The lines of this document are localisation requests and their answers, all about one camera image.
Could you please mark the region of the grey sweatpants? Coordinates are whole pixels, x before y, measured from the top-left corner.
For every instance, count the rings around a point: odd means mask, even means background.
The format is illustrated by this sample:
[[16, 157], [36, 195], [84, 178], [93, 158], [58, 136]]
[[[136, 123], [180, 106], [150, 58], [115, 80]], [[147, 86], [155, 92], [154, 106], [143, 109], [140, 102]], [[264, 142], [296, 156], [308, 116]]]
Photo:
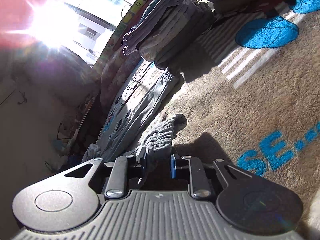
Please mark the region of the grey sweatpants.
[[104, 161], [115, 161], [132, 151], [144, 158], [146, 173], [150, 173], [159, 162], [170, 157], [172, 141], [186, 127], [187, 119], [181, 113], [157, 121], [155, 117], [180, 80], [180, 76], [166, 69], [119, 127], [113, 128], [110, 134], [101, 135], [98, 144]]

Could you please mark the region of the white folded garment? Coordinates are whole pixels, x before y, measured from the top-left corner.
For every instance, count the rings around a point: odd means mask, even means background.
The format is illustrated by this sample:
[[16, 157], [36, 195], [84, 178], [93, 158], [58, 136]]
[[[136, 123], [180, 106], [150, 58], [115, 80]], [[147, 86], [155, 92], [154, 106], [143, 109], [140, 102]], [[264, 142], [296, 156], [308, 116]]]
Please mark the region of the white folded garment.
[[84, 153], [84, 156], [82, 158], [82, 163], [89, 161], [94, 158], [100, 158], [101, 157], [101, 149], [96, 144], [90, 144], [87, 148], [86, 152]]

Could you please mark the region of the cluttered dark side table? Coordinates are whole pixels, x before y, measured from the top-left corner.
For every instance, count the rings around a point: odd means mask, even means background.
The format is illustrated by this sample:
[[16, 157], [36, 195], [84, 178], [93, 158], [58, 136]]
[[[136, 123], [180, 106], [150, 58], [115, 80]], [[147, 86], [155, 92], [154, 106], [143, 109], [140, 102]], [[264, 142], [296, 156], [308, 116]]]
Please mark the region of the cluttered dark side table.
[[87, 94], [75, 112], [65, 115], [59, 123], [53, 146], [60, 156], [72, 154], [82, 156], [89, 144], [95, 140], [91, 114], [97, 106], [95, 101], [99, 95], [99, 93]]

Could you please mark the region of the pink floral quilt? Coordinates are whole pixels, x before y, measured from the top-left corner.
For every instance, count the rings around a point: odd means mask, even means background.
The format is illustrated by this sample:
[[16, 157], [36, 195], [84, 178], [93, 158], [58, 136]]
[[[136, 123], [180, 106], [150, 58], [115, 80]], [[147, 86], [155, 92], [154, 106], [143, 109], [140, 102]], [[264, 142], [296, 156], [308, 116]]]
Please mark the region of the pink floral quilt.
[[141, 59], [139, 51], [125, 56], [121, 46], [107, 62], [101, 75], [100, 93], [100, 104], [105, 113], [108, 113], [116, 94]]

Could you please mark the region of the Mickey Mouse brown blanket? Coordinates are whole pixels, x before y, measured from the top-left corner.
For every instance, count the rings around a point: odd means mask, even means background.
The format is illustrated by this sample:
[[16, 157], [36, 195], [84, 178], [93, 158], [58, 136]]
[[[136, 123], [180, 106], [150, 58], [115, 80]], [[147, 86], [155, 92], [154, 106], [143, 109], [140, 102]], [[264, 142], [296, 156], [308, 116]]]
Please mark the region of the Mickey Mouse brown blanket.
[[[226, 14], [210, 8], [214, 23], [166, 68], [181, 80], [155, 121], [183, 114], [187, 125], [172, 141], [179, 154], [226, 159], [294, 191], [304, 207], [300, 234], [319, 239], [319, 0], [256, 0]], [[98, 140], [165, 71], [141, 61]]]

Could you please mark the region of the cream patterned folded sheet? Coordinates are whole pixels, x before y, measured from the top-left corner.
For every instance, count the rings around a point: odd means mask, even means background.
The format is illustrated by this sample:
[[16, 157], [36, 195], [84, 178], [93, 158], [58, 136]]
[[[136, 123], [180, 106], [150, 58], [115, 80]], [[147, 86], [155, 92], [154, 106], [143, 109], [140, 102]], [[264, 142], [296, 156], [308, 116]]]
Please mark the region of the cream patterned folded sheet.
[[197, 6], [192, 0], [166, 10], [154, 29], [139, 46], [140, 56], [149, 62], [187, 25]]

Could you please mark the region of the colourful alphabet foam mat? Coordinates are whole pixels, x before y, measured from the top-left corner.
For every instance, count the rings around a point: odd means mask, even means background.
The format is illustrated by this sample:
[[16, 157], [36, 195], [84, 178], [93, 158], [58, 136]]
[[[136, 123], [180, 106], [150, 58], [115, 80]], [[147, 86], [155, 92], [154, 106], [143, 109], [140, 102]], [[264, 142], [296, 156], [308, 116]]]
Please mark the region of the colourful alphabet foam mat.
[[135, 0], [133, 5], [129, 8], [123, 19], [120, 21], [115, 31], [109, 38], [102, 54], [100, 55], [97, 62], [93, 65], [93, 69], [97, 72], [102, 72], [104, 65], [112, 57], [112, 55], [121, 46], [123, 36], [130, 31], [130, 29], [136, 25], [148, 5], [153, 0]]

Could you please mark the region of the window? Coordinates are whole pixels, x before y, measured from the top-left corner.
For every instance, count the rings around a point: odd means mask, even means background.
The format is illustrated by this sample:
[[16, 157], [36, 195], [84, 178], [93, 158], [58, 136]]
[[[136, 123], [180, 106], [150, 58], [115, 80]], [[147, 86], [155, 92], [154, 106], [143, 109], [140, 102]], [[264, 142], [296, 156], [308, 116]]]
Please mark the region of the window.
[[77, 17], [77, 31], [63, 45], [90, 67], [136, 0], [54, 0]]

